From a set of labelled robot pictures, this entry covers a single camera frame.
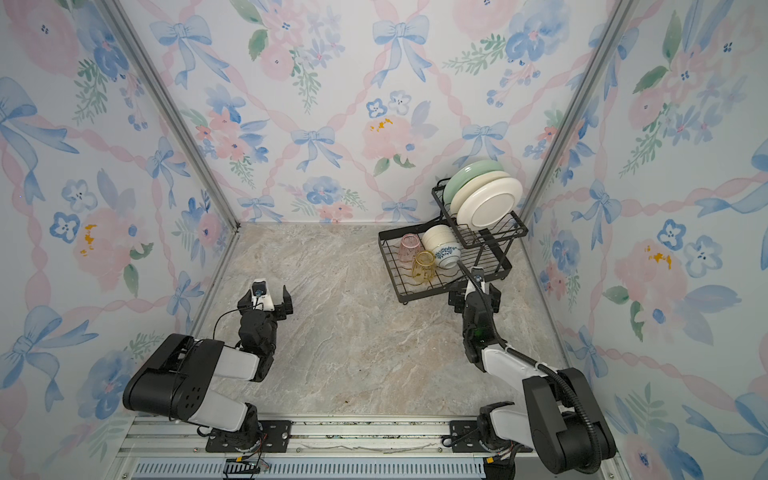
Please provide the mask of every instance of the black mounting plate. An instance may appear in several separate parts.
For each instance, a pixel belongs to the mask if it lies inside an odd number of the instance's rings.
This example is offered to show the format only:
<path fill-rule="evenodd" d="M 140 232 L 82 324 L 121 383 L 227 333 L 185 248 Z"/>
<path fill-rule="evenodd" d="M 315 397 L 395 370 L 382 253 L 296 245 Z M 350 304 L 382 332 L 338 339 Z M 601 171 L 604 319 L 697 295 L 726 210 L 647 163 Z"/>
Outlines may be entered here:
<path fill-rule="evenodd" d="M 290 440 L 290 420 L 259 420 L 261 428 L 266 433 L 266 440 L 261 451 L 264 453 L 285 453 L 288 451 Z M 224 446 L 222 439 L 208 439 L 205 445 L 208 453 L 248 453 L 240 452 L 232 446 Z"/>
<path fill-rule="evenodd" d="M 472 430 L 475 430 L 478 428 L 477 420 L 453 420 L 449 422 L 449 427 L 451 429 L 451 436 L 446 437 L 447 439 L 457 439 L 464 435 L 466 432 L 470 432 Z M 488 453 L 490 452 L 483 447 L 482 443 L 480 443 L 480 432 L 475 431 L 466 437 L 464 437 L 463 440 L 459 441 L 455 445 L 451 447 L 451 450 L 453 453 Z M 530 449 L 529 447 L 523 447 L 520 449 L 520 452 L 533 452 L 533 449 Z"/>

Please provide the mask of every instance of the pink glass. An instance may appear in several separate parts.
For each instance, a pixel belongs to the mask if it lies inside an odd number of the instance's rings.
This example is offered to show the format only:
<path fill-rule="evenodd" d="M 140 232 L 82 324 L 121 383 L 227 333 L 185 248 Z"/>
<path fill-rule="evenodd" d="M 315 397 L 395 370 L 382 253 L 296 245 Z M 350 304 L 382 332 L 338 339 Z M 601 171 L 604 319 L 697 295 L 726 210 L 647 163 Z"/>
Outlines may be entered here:
<path fill-rule="evenodd" d="M 400 248 L 397 250 L 397 260 L 401 263 L 412 263 L 416 254 L 423 252 L 422 241 L 418 235 L 408 233 L 400 240 Z"/>

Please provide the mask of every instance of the metal corner post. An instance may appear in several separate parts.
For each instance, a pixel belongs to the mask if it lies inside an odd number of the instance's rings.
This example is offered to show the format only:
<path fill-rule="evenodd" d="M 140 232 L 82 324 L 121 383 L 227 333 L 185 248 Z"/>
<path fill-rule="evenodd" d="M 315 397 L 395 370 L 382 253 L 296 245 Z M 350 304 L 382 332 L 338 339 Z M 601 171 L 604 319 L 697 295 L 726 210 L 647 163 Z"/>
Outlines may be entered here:
<path fill-rule="evenodd" d="M 112 28 L 118 41 L 124 46 L 125 53 L 131 62 L 136 65 L 141 77 L 145 80 L 147 89 L 155 100 L 161 113 L 165 116 L 171 131 L 176 134 L 184 153 L 197 173 L 203 186 L 208 190 L 211 200 L 226 219 L 227 224 L 233 230 L 239 226 L 237 217 L 230 207 L 227 198 L 224 196 L 219 184 L 214 179 L 205 159 L 200 155 L 196 148 L 196 143 L 192 134 L 184 124 L 179 109 L 176 107 L 170 93 L 163 85 L 160 74 L 154 67 L 149 54 L 144 49 L 139 36 L 136 33 L 131 21 L 125 13 L 120 0 L 98 0 L 96 2 L 98 9 L 104 16 L 109 26 Z"/>
<path fill-rule="evenodd" d="M 568 109 L 565 111 L 562 127 L 552 141 L 549 155 L 546 160 L 544 160 L 541 169 L 531 185 L 528 199 L 520 213 L 520 218 L 523 222 L 528 223 L 531 221 L 533 211 L 541 199 L 541 195 L 544 193 L 548 179 L 552 176 L 560 156 L 564 153 L 568 138 L 575 130 L 581 115 L 587 108 L 590 97 L 592 96 L 601 75 L 605 71 L 607 63 L 611 60 L 613 53 L 616 51 L 616 47 L 618 46 L 626 25 L 630 20 L 631 13 L 636 6 L 637 0 L 616 0 L 616 8 L 606 23 L 600 44 L 595 49 L 594 56 L 587 65 L 587 69 L 584 71 L 584 80 L 581 82 L 581 85 L 579 85 L 576 94 L 568 105 Z"/>

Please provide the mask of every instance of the white bowl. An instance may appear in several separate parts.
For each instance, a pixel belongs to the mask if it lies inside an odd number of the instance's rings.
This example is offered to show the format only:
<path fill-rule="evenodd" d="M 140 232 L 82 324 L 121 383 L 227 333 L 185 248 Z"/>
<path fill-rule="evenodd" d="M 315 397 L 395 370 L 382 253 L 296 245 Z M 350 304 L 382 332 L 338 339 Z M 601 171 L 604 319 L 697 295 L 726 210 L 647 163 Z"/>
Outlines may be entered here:
<path fill-rule="evenodd" d="M 454 243 L 454 242 L 456 242 L 456 237 L 452 231 L 438 232 L 432 235 L 429 238 L 429 240 L 427 240 L 424 243 L 424 248 L 426 248 L 431 252 L 437 247 L 440 247 L 441 245 L 443 245 L 444 243 Z"/>
<path fill-rule="evenodd" d="M 438 232 L 450 232 L 451 227 L 448 225 L 435 225 L 434 227 L 430 228 L 424 234 L 422 235 L 422 244 L 426 244 L 429 239 L 432 237 L 432 235 L 435 235 Z"/>
<path fill-rule="evenodd" d="M 451 215 L 456 215 L 462 208 L 464 202 L 466 202 L 469 196 L 476 192 L 477 189 L 483 185 L 490 184 L 494 180 L 506 177 L 511 177 L 511 175 L 503 170 L 497 170 L 471 179 L 464 185 L 464 187 L 461 187 L 458 193 L 453 197 L 453 200 L 451 201 Z"/>
<path fill-rule="evenodd" d="M 462 245 L 459 242 L 448 242 L 432 250 L 435 264 L 443 269 L 453 268 L 462 257 Z"/>
<path fill-rule="evenodd" d="M 515 208 L 522 194 L 523 186 L 516 178 L 494 180 L 469 196 L 456 220 L 474 231 L 491 227 Z"/>

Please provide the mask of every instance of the stack of plates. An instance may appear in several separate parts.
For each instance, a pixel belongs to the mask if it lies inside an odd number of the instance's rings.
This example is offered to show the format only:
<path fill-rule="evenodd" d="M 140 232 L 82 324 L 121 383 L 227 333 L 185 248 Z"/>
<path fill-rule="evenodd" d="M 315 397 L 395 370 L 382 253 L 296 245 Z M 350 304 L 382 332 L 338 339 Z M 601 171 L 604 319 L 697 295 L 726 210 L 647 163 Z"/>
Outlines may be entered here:
<path fill-rule="evenodd" d="M 520 201 L 523 186 L 495 160 L 481 160 L 456 173 L 445 185 L 442 201 L 456 222 L 470 230 L 492 227 Z"/>

